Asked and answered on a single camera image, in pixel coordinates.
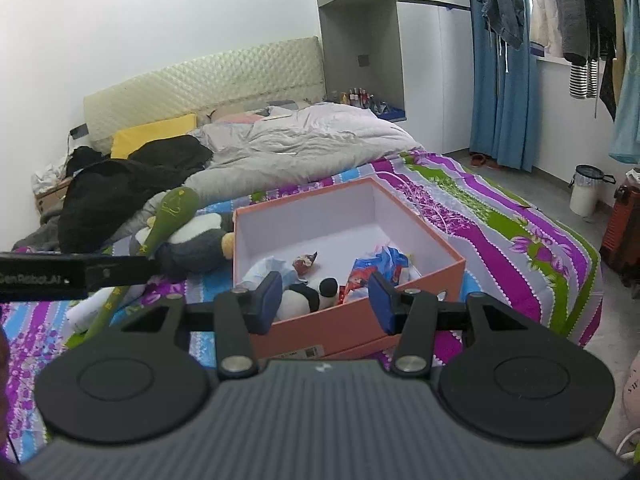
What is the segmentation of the cream padded headboard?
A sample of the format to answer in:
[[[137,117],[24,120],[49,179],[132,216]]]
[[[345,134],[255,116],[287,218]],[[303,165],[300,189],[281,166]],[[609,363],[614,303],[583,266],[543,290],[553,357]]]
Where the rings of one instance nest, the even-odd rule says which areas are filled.
[[[219,107],[272,100],[320,101],[326,94],[316,37],[285,40],[194,58],[84,97],[91,145],[111,151],[122,129]]]

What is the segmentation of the black garment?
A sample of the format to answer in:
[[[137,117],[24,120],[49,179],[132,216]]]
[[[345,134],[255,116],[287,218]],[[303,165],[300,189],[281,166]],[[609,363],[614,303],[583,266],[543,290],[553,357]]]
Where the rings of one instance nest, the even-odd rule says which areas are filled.
[[[95,252],[144,204],[204,169],[213,152],[186,134],[145,143],[128,158],[97,162],[75,176],[58,220],[64,254]]]

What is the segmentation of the blue plastic bag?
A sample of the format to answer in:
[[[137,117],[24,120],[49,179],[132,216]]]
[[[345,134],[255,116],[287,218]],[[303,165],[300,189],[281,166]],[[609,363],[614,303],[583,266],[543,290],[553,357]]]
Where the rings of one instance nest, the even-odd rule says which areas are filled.
[[[344,287],[344,304],[368,296],[372,273],[381,273],[386,281],[397,286],[409,281],[410,269],[411,261],[403,252],[390,245],[378,246],[374,252],[368,252],[354,261]]]

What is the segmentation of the white cylindrical bottle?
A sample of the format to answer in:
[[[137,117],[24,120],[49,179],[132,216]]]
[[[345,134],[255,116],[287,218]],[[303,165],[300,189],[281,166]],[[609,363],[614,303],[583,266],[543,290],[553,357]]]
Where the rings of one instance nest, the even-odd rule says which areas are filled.
[[[110,298],[113,287],[101,288],[90,297],[80,300],[78,304],[70,307],[66,312],[66,322],[76,334],[85,333],[90,327],[96,315]]]

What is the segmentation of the colourful striped floral bedsheet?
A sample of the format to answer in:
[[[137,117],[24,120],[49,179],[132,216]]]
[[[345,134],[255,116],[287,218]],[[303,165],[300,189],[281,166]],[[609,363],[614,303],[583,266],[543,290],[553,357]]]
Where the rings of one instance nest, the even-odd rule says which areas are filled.
[[[412,150],[301,185],[254,192],[204,207],[231,212],[314,188],[375,177],[390,188],[465,260],[460,294],[487,292],[555,333],[583,346],[600,324],[601,258],[582,234],[450,157]],[[72,336],[69,301],[2,304],[9,343],[8,412],[1,453],[29,460],[47,442],[36,410],[35,377]]]

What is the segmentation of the grey quilt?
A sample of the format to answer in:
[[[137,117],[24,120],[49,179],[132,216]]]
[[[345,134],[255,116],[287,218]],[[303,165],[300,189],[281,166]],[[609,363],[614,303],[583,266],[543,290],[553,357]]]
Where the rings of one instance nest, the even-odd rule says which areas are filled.
[[[249,122],[216,120],[187,134],[213,152],[208,165],[182,184],[198,193],[202,208],[316,182],[419,145],[403,128],[370,110],[335,103],[301,110],[271,107],[268,115]],[[142,229],[168,191],[150,198],[100,249]],[[63,202],[42,219],[37,231],[15,242],[15,248],[61,252],[58,220]]]

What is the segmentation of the grey white penguin plush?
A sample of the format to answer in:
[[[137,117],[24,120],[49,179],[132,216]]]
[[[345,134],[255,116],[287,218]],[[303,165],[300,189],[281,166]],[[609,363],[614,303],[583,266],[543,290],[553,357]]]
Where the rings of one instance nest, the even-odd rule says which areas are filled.
[[[162,214],[160,226],[174,228],[151,255],[166,278],[177,281],[189,274],[213,272],[233,258],[234,224],[230,212],[200,214],[179,229],[175,229],[176,220]]]

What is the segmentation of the grey white wardrobe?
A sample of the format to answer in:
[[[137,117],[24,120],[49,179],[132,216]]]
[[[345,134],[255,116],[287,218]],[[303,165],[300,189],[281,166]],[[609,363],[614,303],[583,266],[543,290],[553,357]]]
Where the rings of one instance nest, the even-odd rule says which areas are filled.
[[[326,93],[362,89],[404,113],[424,148],[470,145],[470,0],[317,0]]]

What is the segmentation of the small panda plush toy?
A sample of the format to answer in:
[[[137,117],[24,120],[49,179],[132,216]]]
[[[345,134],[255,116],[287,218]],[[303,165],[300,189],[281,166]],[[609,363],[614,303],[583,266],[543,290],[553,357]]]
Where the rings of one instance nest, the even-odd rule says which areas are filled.
[[[282,292],[276,321],[286,321],[307,314],[332,308],[340,296],[340,286],[335,278],[318,278],[308,283],[296,283]]]

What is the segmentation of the yellow pillow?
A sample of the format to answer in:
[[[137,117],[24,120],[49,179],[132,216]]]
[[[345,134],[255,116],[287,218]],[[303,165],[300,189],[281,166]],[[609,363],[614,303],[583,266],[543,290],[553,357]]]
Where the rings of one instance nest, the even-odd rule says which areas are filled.
[[[149,122],[148,124],[118,130],[113,136],[111,158],[126,159],[133,152],[156,140],[183,136],[198,125],[195,114]]]

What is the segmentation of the white trash bin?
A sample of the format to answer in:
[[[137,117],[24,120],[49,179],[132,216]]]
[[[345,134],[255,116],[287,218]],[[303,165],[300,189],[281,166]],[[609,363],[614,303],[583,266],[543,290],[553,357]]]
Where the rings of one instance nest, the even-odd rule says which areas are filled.
[[[570,210],[582,218],[592,216],[597,208],[602,185],[615,183],[616,179],[612,174],[605,174],[595,166],[577,165],[570,181]]]

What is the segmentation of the red snack packet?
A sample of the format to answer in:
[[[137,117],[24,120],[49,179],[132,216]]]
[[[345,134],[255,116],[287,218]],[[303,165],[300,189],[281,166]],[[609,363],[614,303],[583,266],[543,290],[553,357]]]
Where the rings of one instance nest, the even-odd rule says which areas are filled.
[[[314,267],[317,256],[318,252],[312,252],[311,254],[303,254],[296,257],[292,262],[292,267],[296,274],[298,276],[306,276]]]

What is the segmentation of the blue curtain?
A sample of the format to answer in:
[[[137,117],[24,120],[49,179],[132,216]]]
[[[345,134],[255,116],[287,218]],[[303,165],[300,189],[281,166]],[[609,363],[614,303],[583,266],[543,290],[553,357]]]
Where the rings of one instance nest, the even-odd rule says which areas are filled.
[[[530,53],[530,0],[470,0],[473,153],[529,171],[539,141],[536,58]]]

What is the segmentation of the red brown suitcase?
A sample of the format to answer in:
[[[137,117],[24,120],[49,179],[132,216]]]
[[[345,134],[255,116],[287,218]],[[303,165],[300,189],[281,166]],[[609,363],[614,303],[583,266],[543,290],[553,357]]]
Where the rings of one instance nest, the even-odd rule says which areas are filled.
[[[602,238],[602,261],[639,296],[639,168],[626,173],[614,194],[614,206]]]

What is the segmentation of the long green plush stick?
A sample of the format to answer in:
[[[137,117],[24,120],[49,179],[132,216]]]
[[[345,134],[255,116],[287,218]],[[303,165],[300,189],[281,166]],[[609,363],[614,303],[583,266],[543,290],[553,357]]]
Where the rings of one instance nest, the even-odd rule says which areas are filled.
[[[152,228],[136,255],[150,258],[161,244],[194,217],[197,210],[198,194],[192,188],[180,186],[169,191],[160,202]],[[85,340],[96,336],[110,325],[116,308],[129,289],[130,285],[114,288],[86,331]]]

